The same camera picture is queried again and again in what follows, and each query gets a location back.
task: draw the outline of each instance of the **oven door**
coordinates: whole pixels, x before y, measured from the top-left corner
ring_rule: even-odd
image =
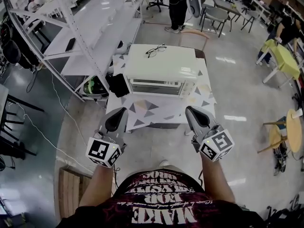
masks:
[[[129,79],[134,94],[179,96],[184,82],[168,82],[146,79]]]

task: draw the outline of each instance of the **smartphone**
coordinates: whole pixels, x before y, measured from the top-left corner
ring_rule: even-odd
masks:
[[[70,39],[70,41],[68,42],[68,45],[67,45],[67,47],[66,47],[66,51],[70,51],[70,50],[73,49],[73,46],[74,46],[74,44],[75,44],[75,41],[76,41],[75,38]]]

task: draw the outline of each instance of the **yellow tablecloth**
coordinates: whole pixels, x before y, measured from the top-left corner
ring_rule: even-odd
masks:
[[[276,42],[273,39],[270,39],[264,43],[261,49],[262,52],[266,51],[267,48],[269,48],[275,55],[279,70],[290,74],[294,79],[298,79],[300,69],[290,51],[288,51],[288,49],[282,45],[276,46]]]

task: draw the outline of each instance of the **eyeglasses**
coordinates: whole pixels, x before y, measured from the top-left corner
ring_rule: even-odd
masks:
[[[160,44],[157,48],[147,51],[146,54],[148,55],[148,58],[154,57],[156,56],[157,51],[163,52],[166,48],[167,47],[165,46],[165,44]]]

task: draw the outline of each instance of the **white marker cube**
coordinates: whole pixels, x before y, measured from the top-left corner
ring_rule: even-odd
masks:
[[[199,151],[210,160],[217,161],[232,149],[234,142],[227,129],[203,140]]]
[[[122,154],[118,144],[90,138],[86,149],[86,157],[97,165],[111,168]]]

